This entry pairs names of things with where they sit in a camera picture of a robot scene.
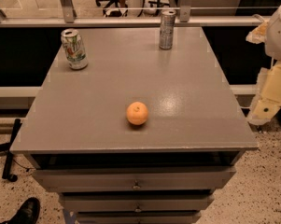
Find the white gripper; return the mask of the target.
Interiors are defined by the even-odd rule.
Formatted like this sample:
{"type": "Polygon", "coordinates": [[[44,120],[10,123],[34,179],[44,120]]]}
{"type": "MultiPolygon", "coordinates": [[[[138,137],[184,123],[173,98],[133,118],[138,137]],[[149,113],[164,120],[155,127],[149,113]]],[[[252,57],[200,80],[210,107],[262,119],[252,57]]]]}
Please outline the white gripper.
{"type": "MultiPolygon", "coordinates": [[[[264,43],[267,27],[268,22],[263,22],[248,33],[246,41],[253,44],[264,43]]],[[[268,71],[260,94],[262,98],[253,98],[247,115],[247,121],[252,125],[270,122],[281,108],[281,61],[277,61],[268,71]]]]}

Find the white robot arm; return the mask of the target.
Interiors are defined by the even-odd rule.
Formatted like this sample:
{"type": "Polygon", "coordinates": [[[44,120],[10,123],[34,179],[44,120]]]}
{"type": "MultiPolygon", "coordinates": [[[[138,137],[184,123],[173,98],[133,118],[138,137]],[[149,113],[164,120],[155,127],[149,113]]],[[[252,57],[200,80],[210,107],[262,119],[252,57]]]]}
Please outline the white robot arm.
{"type": "Polygon", "coordinates": [[[253,125],[269,122],[281,108],[281,5],[272,17],[246,36],[246,41],[263,43],[265,54],[271,57],[271,67],[261,68],[257,78],[257,93],[252,99],[247,121],[253,125]]]}

